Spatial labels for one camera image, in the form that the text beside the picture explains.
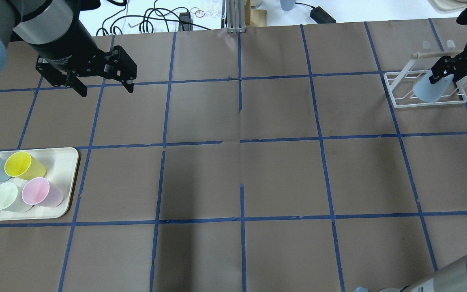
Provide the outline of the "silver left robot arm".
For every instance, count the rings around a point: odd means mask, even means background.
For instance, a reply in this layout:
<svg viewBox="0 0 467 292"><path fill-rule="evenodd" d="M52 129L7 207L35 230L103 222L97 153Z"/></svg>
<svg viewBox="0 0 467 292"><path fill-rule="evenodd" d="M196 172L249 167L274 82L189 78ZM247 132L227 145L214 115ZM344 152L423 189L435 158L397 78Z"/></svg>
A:
<svg viewBox="0 0 467 292"><path fill-rule="evenodd" d="M99 8L99 0L0 0L0 74L13 35L38 54L35 68L54 87L87 96L82 77L115 80L132 93L137 64L121 46L100 50L79 20L80 12Z"/></svg>

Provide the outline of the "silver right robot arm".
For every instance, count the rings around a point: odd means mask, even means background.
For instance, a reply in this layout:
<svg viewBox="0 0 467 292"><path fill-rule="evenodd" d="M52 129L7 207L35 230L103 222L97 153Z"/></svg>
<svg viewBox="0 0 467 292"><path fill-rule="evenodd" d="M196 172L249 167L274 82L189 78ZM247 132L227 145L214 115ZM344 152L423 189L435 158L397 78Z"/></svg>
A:
<svg viewBox="0 0 467 292"><path fill-rule="evenodd" d="M428 101L429 97L435 98L436 87L450 81L458 86L467 84L467 43L453 58L441 56L413 90L422 101ZM425 279L402 288L384 288L382 292L467 292L467 254Z"/></svg>

